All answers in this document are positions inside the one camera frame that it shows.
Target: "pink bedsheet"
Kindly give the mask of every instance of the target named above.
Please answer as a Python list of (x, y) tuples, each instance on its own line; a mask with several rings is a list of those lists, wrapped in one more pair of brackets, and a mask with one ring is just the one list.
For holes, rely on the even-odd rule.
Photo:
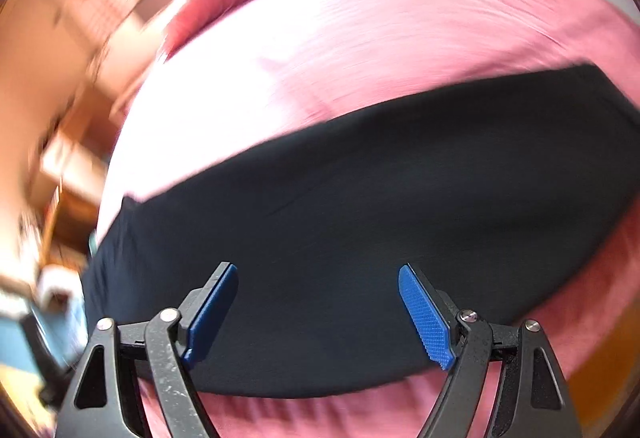
[[(589, 60), (640, 104), (640, 30), (604, 0), (253, 0), (158, 64), (122, 129), (100, 208), (144, 199), (252, 145), (370, 104), (467, 79)], [(640, 202), (590, 264), (531, 314), (565, 374), (640, 290)], [(493, 368), (471, 436), (481, 436)], [(203, 394), (223, 438), (410, 438), (444, 375), (309, 400)], [(155, 436), (168, 436), (143, 386)]]

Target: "mattress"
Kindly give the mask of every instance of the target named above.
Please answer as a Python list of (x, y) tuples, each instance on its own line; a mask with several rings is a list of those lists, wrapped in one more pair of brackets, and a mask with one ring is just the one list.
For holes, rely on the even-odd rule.
[[(604, 0), (252, 0), (156, 65), (129, 111), (98, 220), (287, 132), (423, 90), (501, 74), (598, 65), (640, 104), (640, 31)], [(530, 316), (570, 376), (640, 289), (640, 203), (596, 256)], [(471, 436), (495, 393), (492, 365)], [(444, 374), (341, 396), (274, 400), (203, 394), (225, 437), (415, 436)], [(168, 436), (143, 385), (155, 436)]]

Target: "beige wall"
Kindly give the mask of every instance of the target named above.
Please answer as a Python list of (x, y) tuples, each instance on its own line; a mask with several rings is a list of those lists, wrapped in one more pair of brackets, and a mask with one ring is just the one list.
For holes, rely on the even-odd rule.
[(0, 272), (22, 275), (17, 218), (28, 151), (76, 90), (91, 55), (53, 0), (8, 0), (0, 12)]

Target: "black metal bracket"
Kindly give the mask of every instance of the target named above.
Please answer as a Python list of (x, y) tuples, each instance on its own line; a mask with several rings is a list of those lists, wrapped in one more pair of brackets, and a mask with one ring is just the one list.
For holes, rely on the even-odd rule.
[[(402, 274), (415, 278), (409, 300), (402, 284), (400, 290), (425, 346), (438, 348), (450, 367), (418, 438), (466, 437), (491, 360), (502, 361), (502, 374), (486, 438), (581, 436), (539, 324), (490, 324), (472, 310), (458, 310), (420, 271), (405, 265)], [(171, 436), (220, 438), (188, 369), (207, 355), (237, 287), (236, 268), (224, 262), (177, 309), (166, 308), (145, 323), (116, 326), (112, 319), (100, 320), (66, 390), (56, 437), (149, 437), (134, 369), (135, 360), (147, 360)], [(427, 334), (421, 333), (424, 320)]]

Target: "dark folded garment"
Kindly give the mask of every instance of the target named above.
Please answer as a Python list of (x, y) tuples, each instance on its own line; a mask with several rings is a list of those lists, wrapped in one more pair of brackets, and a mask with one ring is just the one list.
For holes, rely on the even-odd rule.
[(588, 262), (637, 193), (639, 119), (584, 65), (266, 142), (122, 209), (82, 278), (89, 328), (176, 307), (231, 261), (238, 296), (193, 371), (199, 390), (292, 398), (398, 380), (430, 365), (399, 267), (514, 322)]

